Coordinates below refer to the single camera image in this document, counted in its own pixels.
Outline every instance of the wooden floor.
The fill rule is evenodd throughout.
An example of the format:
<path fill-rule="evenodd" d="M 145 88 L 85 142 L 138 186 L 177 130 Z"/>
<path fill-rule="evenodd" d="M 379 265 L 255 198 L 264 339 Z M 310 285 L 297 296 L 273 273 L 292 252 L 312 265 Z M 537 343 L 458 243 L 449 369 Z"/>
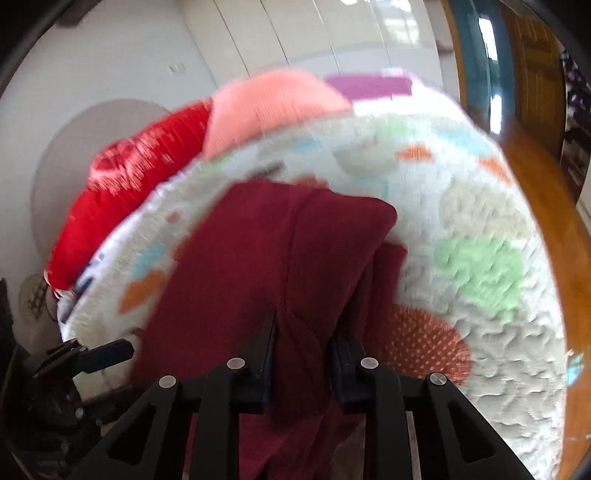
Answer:
<path fill-rule="evenodd" d="M 591 238 L 556 160 L 513 119 L 504 119 L 496 139 L 544 234 L 562 299 L 567 347 L 573 356 L 583 355 L 583 371 L 567 393 L 558 475 L 567 480 L 591 444 Z"/>

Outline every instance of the pink pillow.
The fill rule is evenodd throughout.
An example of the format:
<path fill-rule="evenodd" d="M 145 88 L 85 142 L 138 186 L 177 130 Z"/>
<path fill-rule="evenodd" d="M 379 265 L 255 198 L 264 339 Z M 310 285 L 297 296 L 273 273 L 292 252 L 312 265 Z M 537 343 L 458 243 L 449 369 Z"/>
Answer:
<path fill-rule="evenodd" d="M 235 80 L 213 95 L 202 155 L 208 160 L 275 128 L 351 109 L 339 92 L 301 70 Z"/>

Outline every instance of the silver screw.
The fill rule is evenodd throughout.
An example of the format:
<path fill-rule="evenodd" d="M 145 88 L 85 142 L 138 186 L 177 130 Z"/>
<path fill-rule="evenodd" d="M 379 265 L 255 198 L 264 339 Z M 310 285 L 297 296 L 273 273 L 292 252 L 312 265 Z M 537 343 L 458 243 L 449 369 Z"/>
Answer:
<path fill-rule="evenodd" d="M 165 375 L 160 380 L 158 380 L 158 385 L 160 385 L 162 388 L 171 388 L 175 386 L 176 383 L 177 379 L 172 375 Z"/>
<path fill-rule="evenodd" d="M 379 362 L 371 356 L 366 356 L 363 360 L 361 360 L 361 366 L 363 368 L 367 368 L 368 370 L 373 370 L 374 368 L 377 368 L 378 365 Z"/>
<path fill-rule="evenodd" d="M 434 374 L 429 375 L 429 381 L 433 385 L 441 387 L 447 383 L 447 377 L 439 372 L 435 372 Z"/>
<path fill-rule="evenodd" d="M 244 365 L 246 365 L 246 362 L 243 358 L 235 356 L 234 358 L 228 360 L 228 363 L 226 365 L 230 370 L 240 370 L 242 367 L 244 367 Z"/>

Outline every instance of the white quilt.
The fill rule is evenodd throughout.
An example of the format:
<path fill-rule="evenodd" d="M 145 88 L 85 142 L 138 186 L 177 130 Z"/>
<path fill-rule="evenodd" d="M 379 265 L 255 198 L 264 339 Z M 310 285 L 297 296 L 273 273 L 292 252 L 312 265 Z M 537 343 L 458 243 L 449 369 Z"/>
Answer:
<path fill-rule="evenodd" d="M 139 348 L 138 329 L 183 241 L 234 179 L 264 170 L 274 181 L 314 174 L 335 192 L 396 208 L 389 237 L 409 250 L 397 303 L 429 310 L 461 334 L 473 359 L 463 393 L 534 477 L 553 479 L 566 352 L 548 255 L 498 146 L 440 97 L 451 106 L 364 102 L 355 115 L 282 130 L 214 164 L 195 161 L 97 252 L 85 274 L 93 281 L 62 325 L 64 339 L 95 347 L 125 337 Z M 124 383 L 129 364 L 78 376 L 83 397 Z"/>

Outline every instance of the red pillow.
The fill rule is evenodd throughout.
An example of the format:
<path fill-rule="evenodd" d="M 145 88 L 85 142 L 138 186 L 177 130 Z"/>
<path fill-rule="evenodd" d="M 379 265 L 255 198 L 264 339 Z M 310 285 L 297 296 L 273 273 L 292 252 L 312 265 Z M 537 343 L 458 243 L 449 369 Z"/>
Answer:
<path fill-rule="evenodd" d="M 208 99 L 171 113 L 93 159 L 47 264 L 49 285 L 70 288 L 113 229 L 201 153 L 211 107 Z"/>

